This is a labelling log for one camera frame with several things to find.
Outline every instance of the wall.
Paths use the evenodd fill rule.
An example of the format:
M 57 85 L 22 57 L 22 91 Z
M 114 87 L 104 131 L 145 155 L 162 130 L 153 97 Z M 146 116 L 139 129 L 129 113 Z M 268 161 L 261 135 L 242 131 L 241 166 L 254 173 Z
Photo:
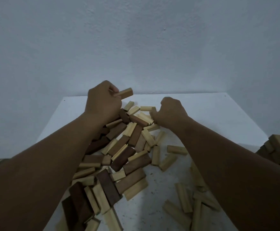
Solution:
M 33 144 L 63 96 L 228 91 L 280 132 L 280 0 L 0 0 L 0 153 Z

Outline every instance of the pile of wooden blocks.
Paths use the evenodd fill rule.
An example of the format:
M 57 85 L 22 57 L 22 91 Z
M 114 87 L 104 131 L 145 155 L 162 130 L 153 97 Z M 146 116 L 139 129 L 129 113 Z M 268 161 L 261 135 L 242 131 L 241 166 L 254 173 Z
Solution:
M 221 207 L 215 198 L 204 193 L 208 190 L 199 170 L 194 162 L 191 163 L 193 182 L 197 190 L 193 193 L 193 206 L 190 193 L 183 183 L 176 183 L 175 188 L 180 201 L 181 209 L 170 202 L 165 201 L 163 209 L 185 230 L 208 231 L 210 227 L 211 210 L 220 211 Z
M 123 195 L 129 201 L 148 186 L 143 167 L 151 164 L 164 172 L 176 161 L 177 154 L 188 154 L 184 147 L 168 145 L 169 154 L 160 162 L 160 145 L 166 134 L 160 131 L 157 137 L 152 136 L 150 132 L 160 127 L 149 115 L 137 113 L 152 108 L 134 106 L 130 101 L 94 137 L 73 176 L 70 196 L 62 201 L 70 231 L 84 230 L 85 226 L 86 231 L 97 230 L 100 221 L 94 216 L 99 213 L 109 230 L 123 230 L 113 206 Z
M 256 154 L 280 165 L 280 135 L 272 135 Z

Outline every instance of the person's left arm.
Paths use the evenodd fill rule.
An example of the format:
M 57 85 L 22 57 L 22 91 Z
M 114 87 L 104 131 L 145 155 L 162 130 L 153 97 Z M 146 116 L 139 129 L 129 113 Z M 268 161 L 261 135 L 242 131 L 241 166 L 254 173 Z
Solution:
M 89 143 L 119 113 L 111 91 L 109 81 L 90 89 L 82 115 L 0 165 L 0 230 L 43 230 Z

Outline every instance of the white table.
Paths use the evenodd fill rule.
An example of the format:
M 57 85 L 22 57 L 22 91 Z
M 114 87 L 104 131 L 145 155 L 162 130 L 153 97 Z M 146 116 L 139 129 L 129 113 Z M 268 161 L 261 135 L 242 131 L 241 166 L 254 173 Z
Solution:
M 165 96 L 179 99 L 193 119 L 251 151 L 256 151 L 267 140 L 265 133 L 227 93 L 133 95 L 123 100 L 123 106 L 132 100 L 135 101 L 135 105 L 156 106 L 159 110 L 160 101 Z M 64 97 L 38 141 L 77 118 L 84 111 L 85 103 L 85 96 Z M 161 146 L 163 159 L 166 155 L 166 145 L 182 146 L 182 143 L 171 131 L 164 128 L 161 130 L 167 133 Z M 129 202 L 123 197 L 114 206 L 124 230 L 183 230 L 162 210 L 162 204 L 169 199 L 179 206 L 174 187 L 176 182 L 184 182 L 191 190 L 193 189 L 190 164 L 189 156 L 179 156 L 175 164 L 164 173 L 158 167 L 151 165 L 145 167 L 149 186 Z M 60 203 L 45 230 L 54 230 L 62 214 Z M 224 212 L 213 212 L 211 222 L 211 230 L 236 230 Z M 103 220 L 98 230 L 108 230 Z

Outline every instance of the white surface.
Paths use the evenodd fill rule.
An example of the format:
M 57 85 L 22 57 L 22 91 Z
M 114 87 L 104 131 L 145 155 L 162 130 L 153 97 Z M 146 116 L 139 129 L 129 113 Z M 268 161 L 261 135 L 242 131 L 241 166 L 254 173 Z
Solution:
M 226 93 L 134 95 L 123 100 L 123 106 L 132 100 L 135 101 L 135 105 L 156 106 L 159 110 L 160 101 L 165 96 L 179 99 L 189 116 L 236 143 L 256 149 L 267 140 L 267 136 L 261 129 Z M 85 103 L 84 96 L 64 97 L 38 140 L 42 140 L 77 118 L 84 111 Z M 166 155 L 166 145 L 182 145 L 182 143 L 168 129 L 162 128 L 162 130 L 167 133 L 161 146 L 163 159 Z M 131 201 L 127 202 L 122 198 L 115 204 L 115 210 L 124 230 L 182 230 L 161 208 L 166 199 L 179 206 L 174 183 L 184 182 L 192 188 L 189 171 L 191 158 L 180 155 L 178 157 L 175 164 L 165 173 L 151 165 L 145 167 L 149 187 Z M 45 230 L 53 230 L 61 216 L 62 206 L 59 204 Z M 235 230 L 223 212 L 213 212 L 212 226 L 211 230 Z M 108 230 L 103 221 L 98 230 Z
M 0 158 L 64 96 L 224 92 L 280 133 L 280 0 L 0 0 Z

